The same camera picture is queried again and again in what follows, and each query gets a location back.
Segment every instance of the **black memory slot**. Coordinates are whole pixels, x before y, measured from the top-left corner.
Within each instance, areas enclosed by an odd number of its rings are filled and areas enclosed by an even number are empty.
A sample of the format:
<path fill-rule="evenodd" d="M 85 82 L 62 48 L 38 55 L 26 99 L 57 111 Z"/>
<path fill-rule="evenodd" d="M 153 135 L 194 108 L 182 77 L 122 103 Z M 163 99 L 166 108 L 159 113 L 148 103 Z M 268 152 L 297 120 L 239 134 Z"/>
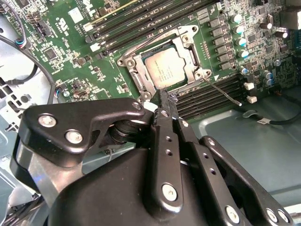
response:
<path fill-rule="evenodd" d="M 226 92 L 227 94 L 229 94 L 230 97 L 232 97 L 231 93 L 234 92 L 235 90 L 239 90 L 240 91 L 240 89 L 238 87 L 236 87 L 236 88 L 235 87 L 228 87 L 228 88 L 224 88 L 223 89 L 223 91 Z M 218 96 L 223 96 L 224 97 L 224 95 L 221 94 L 219 91 L 216 91 L 216 92 L 212 91 L 210 93 L 204 93 L 202 95 L 198 95 L 198 97 L 193 98 L 190 101 L 186 101 L 184 103 L 180 103 L 179 106 L 181 106 L 182 109 L 183 108 L 188 108 L 191 105 L 197 105 L 199 103 L 202 103 L 204 101 L 207 101 L 209 99 L 212 99 L 212 98 L 215 98 L 215 97 L 218 97 Z"/>
<path fill-rule="evenodd" d="M 163 20 L 161 23 L 158 23 L 156 26 L 160 26 L 160 27 L 155 27 L 155 26 L 151 26 L 147 29 L 145 29 L 143 32 L 139 33 L 139 35 L 134 35 L 134 36 L 131 36 L 130 38 L 127 38 L 125 40 L 123 40 L 122 42 L 119 42 L 119 43 L 116 43 L 116 44 L 113 44 L 111 46 L 108 46 L 108 48 L 105 50 L 102 50 L 103 52 L 103 55 L 108 55 L 110 52 L 114 52 L 118 49 L 120 49 L 121 47 L 135 41 L 135 40 L 138 40 L 140 39 L 141 37 L 143 36 L 147 36 L 149 34 L 151 34 L 152 32 L 154 32 L 154 30 L 157 30 L 157 29 L 165 29 L 166 28 L 166 25 L 171 25 L 171 26 L 174 26 L 176 25 L 177 23 L 179 23 L 179 21 L 181 19 L 185 19 L 187 15 L 197 11 L 197 10 L 200 10 L 204 7 L 207 7 L 208 5 L 210 4 L 213 4 L 217 2 L 217 0 L 208 0 L 208 1 L 205 1 L 205 2 L 201 2 L 202 4 L 200 6 L 193 6 L 193 7 L 190 7 L 188 9 L 185 9 L 183 10 L 181 13 L 179 13 L 176 17 L 171 17 L 169 19 L 166 19 L 166 20 Z"/>
<path fill-rule="evenodd" d="M 240 86 L 240 84 L 238 81 L 232 81 L 230 84 L 223 84 L 223 85 L 219 85 L 218 87 L 221 88 L 222 90 L 224 90 L 225 92 L 227 92 L 228 89 L 232 89 L 233 87 L 239 87 L 239 86 Z M 179 99 L 178 103 L 183 104 L 187 101 L 191 101 L 195 98 L 198 98 L 199 96 L 203 96 L 203 95 L 206 95 L 209 93 L 212 93 L 213 95 L 219 93 L 219 91 L 217 91 L 214 88 L 212 88 L 212 89 L 211 89 L 211 87 L 209 89 L 208 89 L 208 87 L 204 87 L 204 88 L 207 88 L 207 89 L 202 90 L 202 92 L 196 92 L 196 93 L 193 92 L 193 94 L 190 94 L 189 97 Z"/>
<path fill-rule="evenodd" d="M 187 5 L 190 5 L 190 4 L 191 4 L 191 0 L 177 2 L 173 5 L 171 5 L 170 8 L 166 8 L 154 15 L 150 14 L 149 17 L 146 17 L 146 18 L 140 20 L 138 23 L 130 25 L 129 27 L 125 27 L 123 30 L 118 31 L 117 33 L 111 34 L 109 37 L 104 38 L 102 41 L 113 42 L 122 36 L 130 34 L 131 32 L 133 32 L 133 30 L 140 30 L 143 27 L 149 28 L 149 27 L 151 27 L 150 23 L 153 23 L 155 20 L 162 20 L 172 13 L 177 13 L 179 8 L 182 8 L 182 7 L 185 8 L 185 7 L 187 7 Z M 110 33 L 111 33 L 111 31 L 107 34 L 102 34 L 102 36 L 105 37 L 105 36 L 109 35 Z"/>
<path fill-rule="evenodd" d="M 112 17 L 111 19 L 106 20 L 104 23 L 100 24 L 99 26 L 97 25 L 97 27 L 94 29 L 94 31 L 97 30 L 96 33 L 99 33 L 102 35 L 106 32 L 112 32 L 112 31 L 118 29 L 120 26 L 123 26 L 126 24 L 131 24 L 133 22 L 133 20 L 136 20 L 140 17 L 145 16 L 150 11 L 152 11 L 154 8 L 162 7 L 164 5 L 170 4 L 170 2 L 172 2 L 172 0 L 170 0 L 170 1 L 158 0 L 158 1 L 154 2 L 153 4 L 149 4 L 143 8 L 138 9 L 137 11 L 134 11 L 133 13 L 129 14 L 128 16 L 127 16 L 128 11 L 126 10 L 126 11 L 122 12 L 121 15 L 117 14 L 116 16 Z"/>
<path fill-rule="evenodd" d="M 224 79 L 222 81 L 215 82 L 214 85 L 216 85 L 219 88 L 222 88 L 224 86 L 231 85 L 232 83 L 237 82 L 237 81 L 238 81 L 237 76 L 232 76 L 232 77 Z M 181 102 L 185 101 L 186 99 L 190 99 L 198 94 L 202 94 L 202 93 L 205 93 L 206 91 L 211 91 L 211 90 L 216 90 L 216 89 L 214 89 L 210 85 L 207 85 L 201 89 L 197 89 L 193 92 L 189 92 L 183 96 L 178 97 L 178 99 L 179 99 L 178 103 L 181 103 Z"/>
<path fill-rule="evenodd" d="M 241 91 L 240 90 L 232 90 L 228 92 L 229 96 L 232 98 L 236 97 L 237 95 L 240 95 Z M 191 103 L 189 107 L 187 106 L 177 106 L 179 114 L 184 114 L 186 112 L 190 112 L 194 109 L 202 109 L 206 108 L 214 103 L 218 103 L 223 100 L 228 100 L 223 94 L 214 96 L 214 97 L 203 97 L 200 98 L 197 102 Z"/>

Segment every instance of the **gray metal panel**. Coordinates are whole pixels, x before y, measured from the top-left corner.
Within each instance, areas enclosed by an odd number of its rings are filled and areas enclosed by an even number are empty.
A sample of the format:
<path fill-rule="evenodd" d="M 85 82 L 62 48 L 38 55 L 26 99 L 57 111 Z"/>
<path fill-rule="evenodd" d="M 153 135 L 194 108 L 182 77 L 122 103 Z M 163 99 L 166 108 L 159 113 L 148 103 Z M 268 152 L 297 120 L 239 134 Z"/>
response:
<path fill-rule="evenodd" d="M 301 96 L 294 88 L 289 95 Z M 295 116 L 299 108 L 279 97 L 249 105 L 274 120 Z M 209 135 L 284 206 L 301 203 L 301 121 L 293 125 L 261 125 L 228 111 L 193 124 L 197 137 Z"/>

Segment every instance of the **cable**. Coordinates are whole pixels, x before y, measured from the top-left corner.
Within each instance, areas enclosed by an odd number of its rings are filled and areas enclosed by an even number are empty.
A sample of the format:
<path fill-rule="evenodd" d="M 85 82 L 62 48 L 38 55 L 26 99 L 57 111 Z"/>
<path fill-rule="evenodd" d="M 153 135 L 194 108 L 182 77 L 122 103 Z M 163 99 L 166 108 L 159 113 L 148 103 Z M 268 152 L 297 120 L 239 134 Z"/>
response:
<path fill-rule="evenodd" d="M 34 62 L 35 65 L 37 65 L 38 68 L 40 68 L 40 70 L 44 73 L 44 75 L 46 76 L 49 84 L 50 84 L 50 93 L 49 93 L 49 97 L 48 97 L 48 101 L 47 104 L 52 104 L 53 103 L 53 98 L 54 98 L 54 92 L 55 92 L 55 82 L 51 76 L 51 74 L 46 70 L 46 68 L 41 65 L 36 58 L 34 58 L 33 55 L 31 55 L 29 52 L 27 52 L 26 50 L 21 50 L 19 49 L 15 43 L 11 40 L 9 40 L 8 38 L 0 35 L 0 41 L 5 42 L 6 44 L 14 47 L 15 49 L 19 50 L 20 52 L 22 52 L 25 56 L 27 56 L 30 60 L 32 60 Z"/>
<path fill-rule="evenodd" d="M 23 48 L 27 43 L 27 38 L 26 38 L 25 28 L 24 28 L 24 25 L 22 23 L 22 20 L 21 20 L 20 16 L 18 15 L 18 13 L 5 0 L 0 0 L 0 2 L 2 4 L 5 4 L 10 9 L 10 11 L 14 14 L 17 22 L 19 23 L 19 26 L 20 26 L 21 31 L 22 31 L 22 40 L 21 41 L 16 40 L 15 42 L 20 48 Z"/>
<path fill-rule="evenodd" d="M 38 66 L 35 64 L 33 66 L 32 72 L 30 73 L 30 75 L 28 75 L 25 79 L 13 79 L 13 80 L 8 80 L 6 83 L 8 85 L 21 85 L 24 84 L 25 82 L 29 81 L 30 79 L 32 79 L 34 77 L 34 75 L 37 73 L 38 71 Z"/>

